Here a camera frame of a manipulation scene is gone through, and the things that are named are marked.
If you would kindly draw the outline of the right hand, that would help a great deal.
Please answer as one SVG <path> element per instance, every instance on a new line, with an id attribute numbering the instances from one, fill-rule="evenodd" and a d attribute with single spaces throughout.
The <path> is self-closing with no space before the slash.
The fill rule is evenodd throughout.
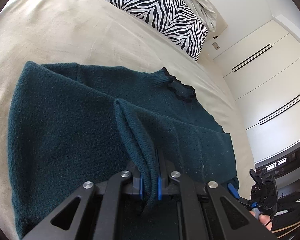
<path id="1" fill-rule="evenodd" d="M 269 231 L 271 230 L 273 224 L 268 215 L 257 215 L 254 211 L 249 211 L 249 213 L 257 218 L 259 222 L 262 223 Z"/>

